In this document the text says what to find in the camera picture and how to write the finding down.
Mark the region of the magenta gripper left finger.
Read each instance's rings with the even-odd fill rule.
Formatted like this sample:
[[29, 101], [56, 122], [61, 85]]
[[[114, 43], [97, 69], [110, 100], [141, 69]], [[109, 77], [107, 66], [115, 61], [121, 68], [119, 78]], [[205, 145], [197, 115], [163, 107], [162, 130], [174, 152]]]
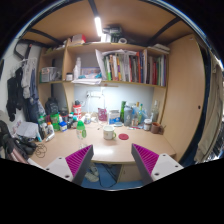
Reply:
[[66, 158], [56, 158], [45, 170], [76, 185], [81, 185], [93, 155], [93, 146], [89, 145]]

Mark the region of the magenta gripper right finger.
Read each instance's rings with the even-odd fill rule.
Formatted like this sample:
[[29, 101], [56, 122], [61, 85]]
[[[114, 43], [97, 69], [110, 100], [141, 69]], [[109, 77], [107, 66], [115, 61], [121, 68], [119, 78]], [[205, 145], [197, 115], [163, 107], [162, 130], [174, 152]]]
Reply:
[[131, 154], [135, 159], [144, 185], [182, 169], [182, 166], [168, 154], [158, 155], [137, 144], [132, 145]]

